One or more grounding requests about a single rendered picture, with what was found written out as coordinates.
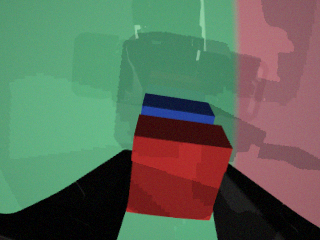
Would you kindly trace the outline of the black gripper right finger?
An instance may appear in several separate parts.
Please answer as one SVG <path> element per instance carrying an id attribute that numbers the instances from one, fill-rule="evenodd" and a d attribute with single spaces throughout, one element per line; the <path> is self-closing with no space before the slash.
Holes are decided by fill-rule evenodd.
<path id="1" fill-rule="evenodd" d="M 217 240 L 320 240 L 320 227 L 228 164 L 213 217 Z"/>

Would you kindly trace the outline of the red block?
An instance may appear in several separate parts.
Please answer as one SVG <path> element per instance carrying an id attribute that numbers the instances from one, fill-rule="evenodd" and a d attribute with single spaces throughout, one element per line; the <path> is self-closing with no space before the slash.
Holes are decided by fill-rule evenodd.
<path id="1" fill-rule="evenodd" d="M 125 212 L 211 219 L 232 149 L 221 125 L 139 115 Z"/>

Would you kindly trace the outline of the blue lego brick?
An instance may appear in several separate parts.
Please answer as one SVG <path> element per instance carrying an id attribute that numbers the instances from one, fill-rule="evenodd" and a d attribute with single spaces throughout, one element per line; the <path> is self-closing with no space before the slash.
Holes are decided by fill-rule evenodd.
<path id="1" fill-rule="evenodd" d="M 163 95 L 145 93 L 141 115 L 168 117 L 168 119 L 196 121 L 196 123 L 213 124 L 211 105 L 205 101 L 180 99 Z"/>

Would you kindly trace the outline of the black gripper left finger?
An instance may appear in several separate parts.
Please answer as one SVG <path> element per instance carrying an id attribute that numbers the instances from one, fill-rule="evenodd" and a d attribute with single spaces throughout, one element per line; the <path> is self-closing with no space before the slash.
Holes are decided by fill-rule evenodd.
<path id="1" fill-rule="evenodd" d="M 0 240 L 117 240 L 129 200 L 132 151 L 121 151 L 47 199 L 0 213 Z"/>

